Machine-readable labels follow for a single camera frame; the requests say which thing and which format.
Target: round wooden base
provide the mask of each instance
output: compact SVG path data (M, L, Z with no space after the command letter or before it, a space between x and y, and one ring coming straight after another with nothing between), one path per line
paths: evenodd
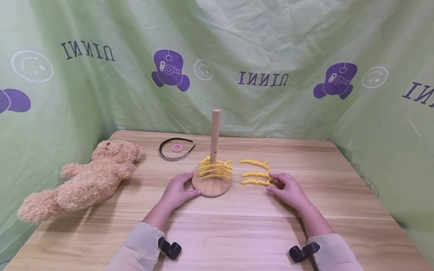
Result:
M194 189L200 189L202 191L202 196L205 197L218 197L226 193L229 190L232 180L227 180L223 178L203 178L199 179L199 166L194 169L194 176L191 179L191 184Z

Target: wooden table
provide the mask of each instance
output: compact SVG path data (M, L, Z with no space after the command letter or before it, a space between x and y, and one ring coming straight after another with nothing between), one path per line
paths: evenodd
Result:
M164 161L158 146L171 137L192 139L196 149L184 160ZM43 223L6 271L104 270L168 181L191 172L210 148L210 137L200 135L118 131L111 138L145 147L134 175L106 202ZM217 198L200 196L175 210L168 239L181 244L183 251L177 261L161 254L155 270L313 270L308 260L293 264L287 256L293 245L306 244L297 213L263 186L240 185L242 173L260 170L239 164L243 159L268 160L272 170L294 176L365 270L431 270L333 143L221 137L218 147L220 160L233 160L231 189ZM170 148L166 146L165 153L170 154Z

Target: plush toy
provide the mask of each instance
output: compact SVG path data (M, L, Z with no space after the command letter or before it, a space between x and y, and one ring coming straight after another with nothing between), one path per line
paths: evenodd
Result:
M143 154L140 145L125 140L106 140L98 144L88 164L68 164L61 176L69 179L54 190L28 196L18 209L18 218L37 224L64 211L88 208L112 196L119 183L130 177L134 161Z

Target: sleeve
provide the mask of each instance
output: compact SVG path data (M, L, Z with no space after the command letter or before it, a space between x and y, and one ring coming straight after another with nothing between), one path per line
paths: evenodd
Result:
M152 271L160 254L160 237L166 238L166 235L147 223L139 223L105 271Z
M339 234L318 235L308 239L320 246L313 257L319 271L363 271L354 253Z

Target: hand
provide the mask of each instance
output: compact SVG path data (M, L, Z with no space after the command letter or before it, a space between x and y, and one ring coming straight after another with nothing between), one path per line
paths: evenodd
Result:
M187 200L200 195L202 192L198 189L185 190L184 184L191 178L193 178L193 173L184 173L173 178L167 185L160 203L175 210Z
M267 186L267 191L277 196L291 207L299 211L303 206L310 204L309 199L304 193L299 183L287 173L272 174L270 177L274 180L283 183L284 188L278 189L275 186Z

